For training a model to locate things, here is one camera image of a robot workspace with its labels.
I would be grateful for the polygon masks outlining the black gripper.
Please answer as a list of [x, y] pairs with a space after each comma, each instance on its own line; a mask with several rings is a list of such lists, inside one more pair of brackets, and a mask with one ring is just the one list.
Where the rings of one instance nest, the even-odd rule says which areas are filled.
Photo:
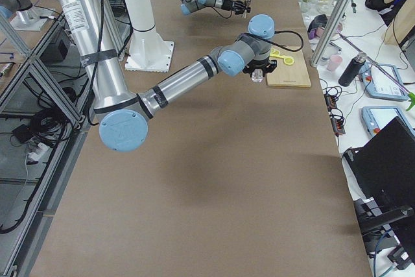
[[249, 62], [243, 69], [244, 74], [249, 74], [252, 76], [252, 73], [259, 69], [262, 71], [263, 76], [265, 76], [267, 73], [272, 73], [275, 68], [278, 66], [277, 60], [271, 60], [269, 57], [266, 57], [263, 60], [252, 60]]
[[223, 9], [233, 12], [235, 15], [242, 15], [243, 2], [241, 0], [223, 0]]

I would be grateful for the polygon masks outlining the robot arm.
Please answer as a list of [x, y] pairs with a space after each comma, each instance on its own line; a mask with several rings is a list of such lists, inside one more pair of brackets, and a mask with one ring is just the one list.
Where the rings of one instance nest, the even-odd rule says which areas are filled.
[[204, 8], [212, 8], [220, 17], [228, 19], [235, 15], [246, 17], [251, 12], [252, 0], [180, 0], [181, 11], [187, 16]]
[[125, 82], [118, 52], [104, 19], [104, 0], [57, 0], [95, 94], [95, 115], [102, 142], [110, 149], [129, 152], [138, 148], [148, 133], [148, 120], [201, 83], [219, 73], [238, 73], [276, 68], [271, 61], [274, 20], [254, 16], [247, 32], [231, 44], [217, 47], [195, 63], [169, 76], [144, 93], [131, 92]]

